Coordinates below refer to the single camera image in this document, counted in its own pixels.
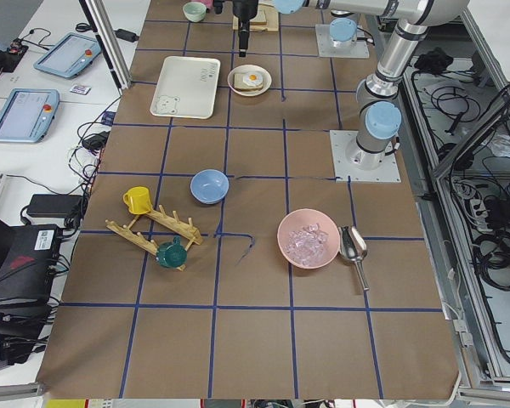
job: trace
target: bread slice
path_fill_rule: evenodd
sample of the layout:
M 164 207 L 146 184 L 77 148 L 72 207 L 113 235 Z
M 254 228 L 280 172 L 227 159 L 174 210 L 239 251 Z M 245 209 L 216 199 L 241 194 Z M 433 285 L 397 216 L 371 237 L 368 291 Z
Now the bread slice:
M 264 87 L 264 81 L 262 81 L 259 85 L 248 85 L 244 82 L 244 76 L 246 74 L 235 74 L 235 80 L 233 83 L 234 89 L 241 92 L 246 91 L 258 91 L 260 89 L 263 89 Z

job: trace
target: blue bowl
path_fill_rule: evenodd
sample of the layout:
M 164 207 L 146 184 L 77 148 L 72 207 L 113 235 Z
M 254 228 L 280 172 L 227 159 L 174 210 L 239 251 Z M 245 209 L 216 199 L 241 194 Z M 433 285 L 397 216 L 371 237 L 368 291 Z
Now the blue bowl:
M 190 192 L 202 204 L 220 202 L 229 191 L 229 180 L 219 170 L 202 170 L 190 181 Z

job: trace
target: metal scoop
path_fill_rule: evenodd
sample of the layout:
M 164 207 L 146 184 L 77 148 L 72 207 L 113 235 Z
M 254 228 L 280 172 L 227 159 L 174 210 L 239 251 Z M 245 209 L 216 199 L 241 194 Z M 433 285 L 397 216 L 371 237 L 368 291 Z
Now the metal scoop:
M 368 253 L 365 240 L 360 236 L 355 227 L 339 227 L 340 230 L 340 255 L 347 264 L 354 264 L 359 275 L 360 284 L 363 291 L 368 291 L 368 282 L 366 281 L 365 271 L 363 270 L 363 259 Z

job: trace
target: yellow cup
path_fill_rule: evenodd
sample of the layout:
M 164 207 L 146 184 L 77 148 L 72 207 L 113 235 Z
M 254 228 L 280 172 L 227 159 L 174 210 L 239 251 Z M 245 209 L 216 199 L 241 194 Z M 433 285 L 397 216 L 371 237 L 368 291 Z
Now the yellow cup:
M 147 187 L 133 187 L 122 197 L 132 214 L 146 214 L 153 209 L 150 190 Z

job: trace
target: small green cup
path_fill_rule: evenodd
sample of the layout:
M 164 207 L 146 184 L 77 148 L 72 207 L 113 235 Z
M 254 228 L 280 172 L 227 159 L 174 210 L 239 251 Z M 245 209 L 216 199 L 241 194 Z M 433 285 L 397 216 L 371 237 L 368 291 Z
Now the small green cup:
M 156 261 L 165 268 L 177 268 L 183 265 L 187 259 L 187 251 L 180 242 L 180 238 L 174 236 L 172 242 L 161 244 L 156 250 Z

